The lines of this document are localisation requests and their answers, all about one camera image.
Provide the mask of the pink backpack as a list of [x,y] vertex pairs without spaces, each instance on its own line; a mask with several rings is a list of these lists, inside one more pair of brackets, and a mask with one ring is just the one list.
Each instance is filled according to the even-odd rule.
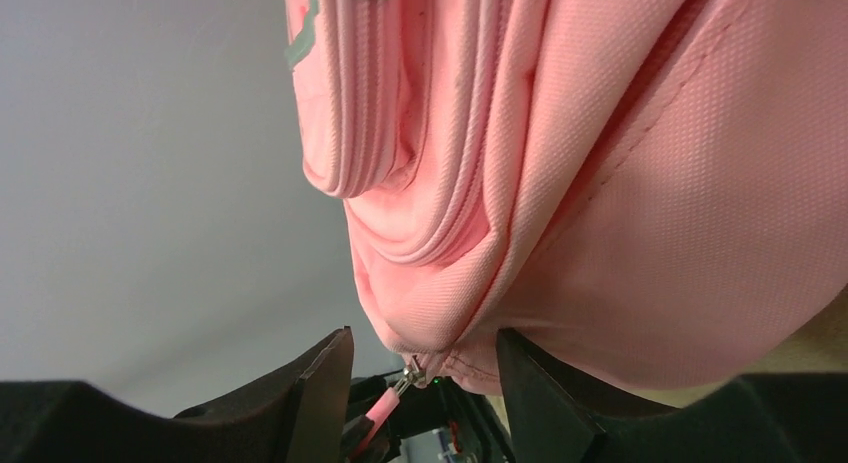
[[847,0],[284,0],[310,183],[409,385],[503,328],[638,396],[847,368]]

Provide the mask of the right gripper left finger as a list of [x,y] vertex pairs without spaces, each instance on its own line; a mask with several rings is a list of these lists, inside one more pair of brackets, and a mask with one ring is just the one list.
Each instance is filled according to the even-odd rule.
[[287,365],[173,418],[82,381],[4,382],[4,462],[335,462],[354,356],[327,335]]

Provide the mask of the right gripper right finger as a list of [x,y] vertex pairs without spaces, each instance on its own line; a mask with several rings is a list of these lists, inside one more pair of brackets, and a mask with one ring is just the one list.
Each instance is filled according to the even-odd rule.
[[673,408],[569,366],[514,329],[497,359],[519,462],[844,462],[844,373],[747,374]]

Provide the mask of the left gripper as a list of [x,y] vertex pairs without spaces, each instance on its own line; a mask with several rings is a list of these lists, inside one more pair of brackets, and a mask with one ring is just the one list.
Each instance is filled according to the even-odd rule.
[[508,431],[489,400],[450,378],[412,387],[379,431],[387,462],[514,462]]

